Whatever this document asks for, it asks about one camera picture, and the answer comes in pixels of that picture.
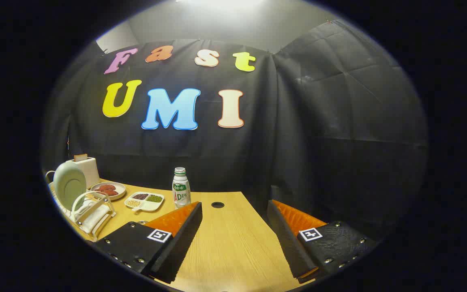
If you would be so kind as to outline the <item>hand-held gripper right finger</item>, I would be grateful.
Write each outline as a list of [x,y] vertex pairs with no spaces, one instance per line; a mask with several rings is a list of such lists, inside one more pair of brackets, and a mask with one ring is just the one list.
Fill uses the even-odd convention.
[[347,269],[378,244],[343,221],[326,223],[276,200],[268,201],[267,217],[300,284]]

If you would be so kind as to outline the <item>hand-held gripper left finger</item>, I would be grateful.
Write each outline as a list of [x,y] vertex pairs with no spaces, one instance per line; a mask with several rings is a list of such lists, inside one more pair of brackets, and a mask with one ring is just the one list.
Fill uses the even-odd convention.
[[92,247],[145,277],[170,284],[202,218],[202,203],[193,202],[144,224],[127,222]]

